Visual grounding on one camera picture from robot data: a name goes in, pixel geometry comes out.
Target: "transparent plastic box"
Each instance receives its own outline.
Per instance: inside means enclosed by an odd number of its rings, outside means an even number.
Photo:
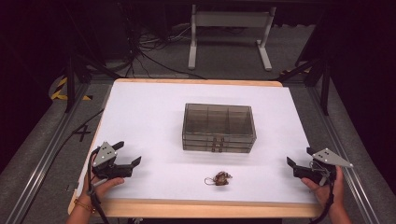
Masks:
[[[257,138],[251,107],[186,104],[182,138],[184,150],[249,153]]]

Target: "metal stand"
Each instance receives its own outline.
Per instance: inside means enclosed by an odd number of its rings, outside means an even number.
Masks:
[[[271,71],[272,66],[265,49],[271,24],[275,16],[275,7],[269,12],[220,12],[220,11],[197,11],[196,5],[192,5],[191,12],[191,46],[189,69],[195,68],[197,53],[197,26],[221,26],[221,27],[259,27],[264,28],[261,40],[257,40],[257,46],[262,56],[262,63],[266,71]]]

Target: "wrist strap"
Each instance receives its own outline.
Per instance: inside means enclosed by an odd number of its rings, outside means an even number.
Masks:
[[[85,204],[85,203],[81,203],[78,199],[75,199],[74,201],[75,205],[79,205],[83,208],[85,208],[86,210],[88,210],[91,213],[95,213],[95,209],[90,207],[89,205]]]

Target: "gray floor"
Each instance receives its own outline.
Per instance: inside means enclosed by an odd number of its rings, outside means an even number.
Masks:
[[[197,63],[194,71],[187,69],[190,46],[188,39],[182,39],[164,49],[146,53],[152,59],[176,70],[192,72],[205,78],[263,80],[277,77],[280,71],[293,68],[312,30],[313,27],[303,26],[274,27],[271,30],[267,51],[273,66],[272,72],[264,71],[259,52],[255,47],[255,40],[261,34],[261,30],[257,29],[248,29],[237,35],[219,29],[201,31],[198,37]],[[134,61],[135,77],[147,77],[148,72],[151,77],[156,78],[188,78],[187,75],[160,67],[147,58],[139,57],[138,59],[141,63]],[[126,69],[120,71],[121,75],[125,75],[125,73]],[[129,77],[133,77],[132,71],[130,71]],[[54,80],[53,88],[58,82],[59,78]],[[395,195],[373,165],[334,86],[331,86],[329,98],[330,116],[324,119],[315,104],[317,98],[313,97],[320,90],[319,84],[313,90],[302,84],[284,83],[284,85],[290,88],[310,146],[333,148],[337,147],[334,141],[338,142],[345,150],[347,158],[354,163],[355,172],[360,178],[359,181],[365,195],[361,194],[361,191],[356,193],[353,181],[346,181],[346,207],[353,222],[396,223]],[[49,94],[52,94],[53,88],[49,90]],[[92,84],[85,92],[86,95],[92,95],[93,99],[81,101],[78,104],[76,112],[64,130],[61,142],[104,106],[110,89],[110,81],[103,80],[101,76],[94,77]],[[40,159],[43,154],[48,153],[47,146],[64,118],[64,110],[65,101],[55,100],[6,170],[0,175],[0,223],[6,223],[9,214],[23,193],[24,187],[28,184],[30,176],[35,173]],[[99,120],[100,116],[87,123],[87,132],[91,133],[86,134],[82,141],[78,134],[74,134],[67,141],[45,176],[42,187],[26,213],[23,223],[63,223],[66,220],[67,206],[73,194],[72,191],[66,189],[68,186],[70,189],[76,186],[79,172],[91,146]],[[334,127],[337,136],[335,140],[325,127],[326,122],[330,122]],[[370,207],[367,204],[362,206],[359,203],[361,198],[369,201],[376,217],[370,215],[368,218],[365,215],[365,210],[370,210]],[[112,219],[111,221],[112,223],[126,222],[125,219]],[[92,223],[100,223],[100,219],[93,218]],[[284,219],[283,223],[308,223],[308,220],[288,218]]]

